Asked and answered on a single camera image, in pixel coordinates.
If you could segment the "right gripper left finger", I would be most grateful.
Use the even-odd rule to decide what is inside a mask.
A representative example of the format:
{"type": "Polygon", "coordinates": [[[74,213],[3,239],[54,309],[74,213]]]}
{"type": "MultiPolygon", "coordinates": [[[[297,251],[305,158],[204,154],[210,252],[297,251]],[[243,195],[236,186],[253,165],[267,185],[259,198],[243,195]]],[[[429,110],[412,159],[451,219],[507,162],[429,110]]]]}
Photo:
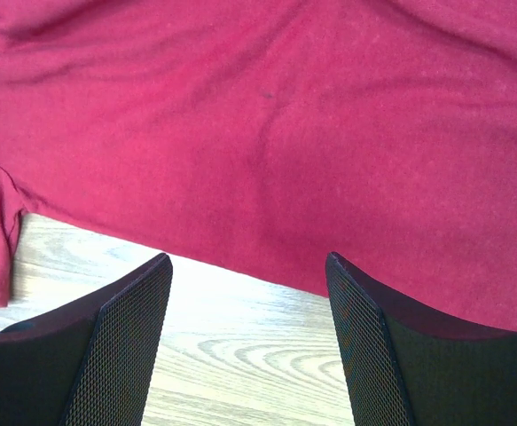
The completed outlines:
{"type": "Polygon", "coordinates": [[[116,282],[0,331],[0,425],[139,425],[173,268],[116,282]]]}

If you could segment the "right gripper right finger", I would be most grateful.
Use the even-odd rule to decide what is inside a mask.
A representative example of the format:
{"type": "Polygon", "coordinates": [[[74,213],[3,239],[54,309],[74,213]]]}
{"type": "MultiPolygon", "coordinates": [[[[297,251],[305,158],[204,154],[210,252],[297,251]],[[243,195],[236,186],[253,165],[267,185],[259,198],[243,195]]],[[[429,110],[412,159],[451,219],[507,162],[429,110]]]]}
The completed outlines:
{"type": "Polygon", "coordinates": [[[427,306],[338,253],[325,261],[357,425],[517,425],[517,331],[427,306]]]}

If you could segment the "dark red t shirt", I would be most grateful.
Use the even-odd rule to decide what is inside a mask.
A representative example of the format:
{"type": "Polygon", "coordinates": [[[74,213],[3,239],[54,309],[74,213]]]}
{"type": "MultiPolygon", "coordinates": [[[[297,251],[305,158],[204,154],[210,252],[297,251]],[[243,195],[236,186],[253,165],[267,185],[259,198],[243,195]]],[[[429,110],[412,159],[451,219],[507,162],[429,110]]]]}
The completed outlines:
{"type": "Polygon", "coordinates": [[[0,307],[27,213],[517,330],[517,1],[0,1],[0,307]]]}

